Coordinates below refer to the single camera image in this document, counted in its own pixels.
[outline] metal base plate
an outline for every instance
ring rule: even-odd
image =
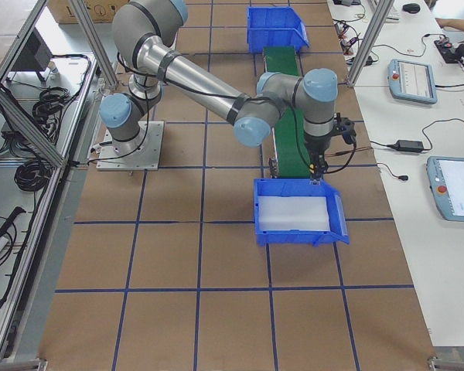
[[[103,158],[120,157],[121,154],[117,153],[111,145],[102,147],[101,160],[97,162],[96,168],[100,171],[158,170],[164,124],[163,121],[150,121],[145,143],[139,150],[127,157],[103,161]],[[139,121],[139,126],[145,131],[146,121]],[[105,133],[103,141],[111,141],[111,135],[108,131]]]

